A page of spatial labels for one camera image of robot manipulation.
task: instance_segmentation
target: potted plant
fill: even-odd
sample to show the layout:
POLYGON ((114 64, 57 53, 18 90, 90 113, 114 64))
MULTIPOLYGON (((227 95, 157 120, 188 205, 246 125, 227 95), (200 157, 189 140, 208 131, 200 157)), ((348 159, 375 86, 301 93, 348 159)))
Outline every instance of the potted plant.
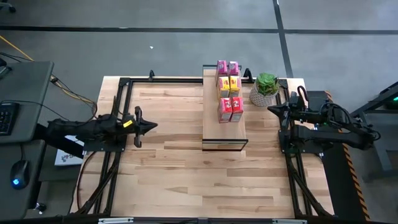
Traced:
POLYGON ((272 74, 261 73, 250 91, 250 100, 256 106, 269 106, 279 91, 279 82, 272 74))

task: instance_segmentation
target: juice box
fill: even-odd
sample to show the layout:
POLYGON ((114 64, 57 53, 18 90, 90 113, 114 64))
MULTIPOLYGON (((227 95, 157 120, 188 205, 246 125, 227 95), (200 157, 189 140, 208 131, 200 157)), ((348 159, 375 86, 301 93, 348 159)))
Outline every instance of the juice box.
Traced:
POLYGON ((239 91, 242 88, 241 77, 230 76, 229 77, 229 97, 239 96, 239 91))
POLYGON ((228 75, 239 76, 239 65, 237 62, 229 62, 228 75))
POLYGON ((228 76, 228 68, 226 66, 226 61, 218 60, 216 68, 216 80, 218 79, 218 77, 225 77, 225 76, 228 76))
POLYGON ((229 96, 228 77, 218 77, 217 89, 219 98, 227 98, 229 96))
POLYGON ((227 123, 232 115, 231 99, 220 98, 220 104, 218 105, 218 122, 227 123))
POLYGON ((243 114, 243 98, 232 97, 232 116, 231 122, 239 122, 243 114))

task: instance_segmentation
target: plant pot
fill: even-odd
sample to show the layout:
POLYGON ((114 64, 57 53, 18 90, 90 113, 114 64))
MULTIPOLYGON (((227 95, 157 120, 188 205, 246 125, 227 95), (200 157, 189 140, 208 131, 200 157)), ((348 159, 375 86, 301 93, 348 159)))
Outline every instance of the plant pot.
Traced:
POLYGON ((275 98, 278 92, 274 93, 273 95, 264 96, 260 94, 257 89, 257 83, 253 84, 253 87, 250 90, 250 100, 256 106, 270 106, 273 103, 273 99, 275 98))

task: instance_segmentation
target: green leaves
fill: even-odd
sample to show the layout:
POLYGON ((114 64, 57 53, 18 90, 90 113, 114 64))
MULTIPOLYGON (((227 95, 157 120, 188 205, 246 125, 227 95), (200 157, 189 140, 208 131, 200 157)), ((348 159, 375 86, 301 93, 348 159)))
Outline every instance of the green leaves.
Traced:
POLYGON ((260 73, 256 79, 257 90, 263 96, 273 95, 279 90, 278 78, 268 73, 260 73))

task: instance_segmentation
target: wooden board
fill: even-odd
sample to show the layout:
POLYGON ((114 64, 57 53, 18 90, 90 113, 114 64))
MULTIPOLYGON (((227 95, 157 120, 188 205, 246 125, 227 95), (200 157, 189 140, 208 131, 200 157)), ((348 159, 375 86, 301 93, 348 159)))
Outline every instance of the wooden board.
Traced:
MULTIPOLYGON (((99 114, 109 113, 118 81, 119 77, 104 77, 99 114)), ((304 85, 299 78, 288 82, 291 90, 304 85)), ((277 139, 278 119, 266 108, 254 106, 249 92, 250 86, 244 85, 249 139, 245 149, 202 152, 202 85, 134 84, 130 110, 139 105, 144 119, 159 126, 142 137, 140 149, 133 146, 134 136, 128 137, 112 216, 293 218, 285 158, 277 139)), ((98 185, 103 156, 98 152, 84 171, 82 202, 98 185)), ((303 164, 310 190, 333 213, 321 160, 304 154, 303 164)), ((75 202, 71 212, 76 210, 75 202)), ((304 211, 302 196, 300 204, 304 211)))
POLYGON ((246 139, 244 127, 244 116, 239 122, 219 123, 218 105, 219 98, 216 88, 216 71, 213 69, 203 70, 203 139, 224 139, 218 143, 204 141, 203 149, 242 149, 245 141, 234 142, 229 139, 246 139))

